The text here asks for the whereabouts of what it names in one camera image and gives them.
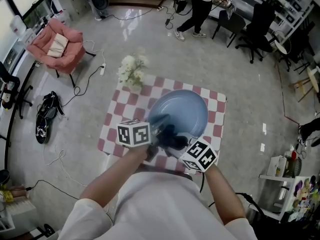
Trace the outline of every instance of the blue plate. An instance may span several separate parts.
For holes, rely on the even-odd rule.
[[[174,125],[176,133],[190,133],[200,137],[208,123],[208,108],[201,96],[191,90],[173,90],[160,97],[152,106],[147,121],[153,123],[165,114],[165,125]]]

